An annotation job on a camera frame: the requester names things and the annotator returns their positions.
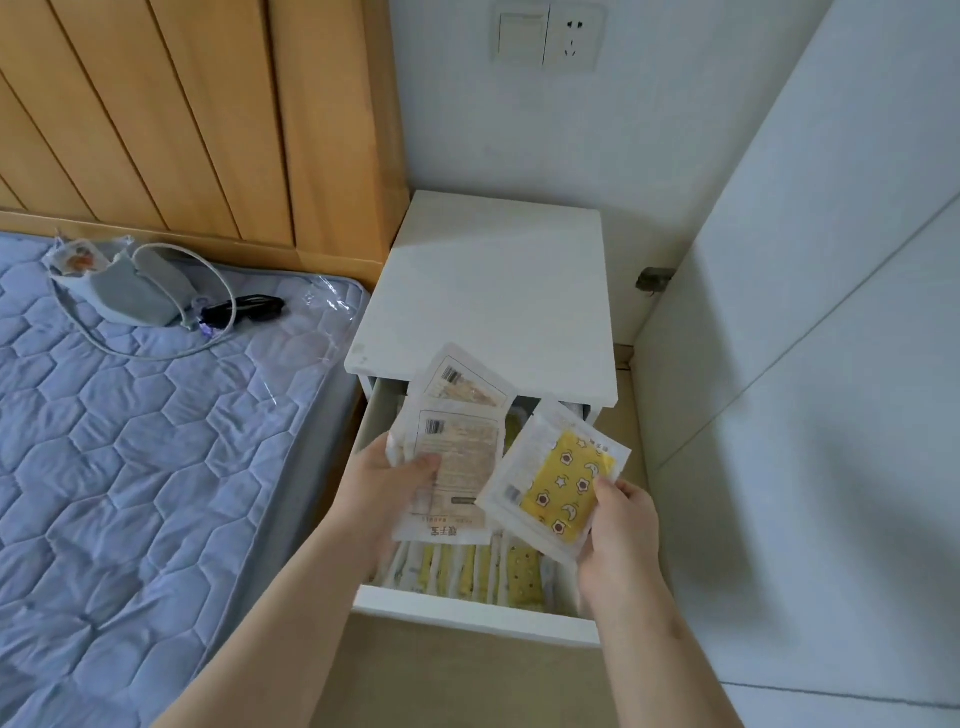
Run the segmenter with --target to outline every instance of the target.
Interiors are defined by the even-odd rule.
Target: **bed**
[[[0,724],[147,725],[302,539],[356,403],[342,357],[368,294],[222,267],[237,295],[288,312],[137,361],[96,351],[60,310],[50,244],[0,234]],[[76,312],[125,352],[200,335]]]

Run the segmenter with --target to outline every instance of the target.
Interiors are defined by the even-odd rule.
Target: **wall socket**
[[[600,56],[607,10],[591,3],[553,3],[543,67],[557,73],[592,71]]]

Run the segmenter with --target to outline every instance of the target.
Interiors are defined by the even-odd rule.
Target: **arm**
[[[350,458],[330,512],[155,728],[309,723],[363,579],[440,467],[390,468],[386,435]]]
[[[742,728],[684,622],[658,562],[653,500],[599,481],[580,589],[596,617],[623,728]]]

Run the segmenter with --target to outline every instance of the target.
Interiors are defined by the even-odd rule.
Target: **forearm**
[[[658,573],[602,601],[596,620],[623,728],[742,728]]]
[[[330,519],[155,726],[303,726],[316,708],[371,560]]]

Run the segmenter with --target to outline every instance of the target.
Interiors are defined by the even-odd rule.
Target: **light blue mattress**
[[[148,725],[299,542],[355,403],[342,357],[368,296],[224,268],[237,296],[288,313],[137,362],[58,308],[49,245],[0,234],[0,725]],[[184,271],[224,298],[206,269]],[[200,336],[77,311],[120,351]]]

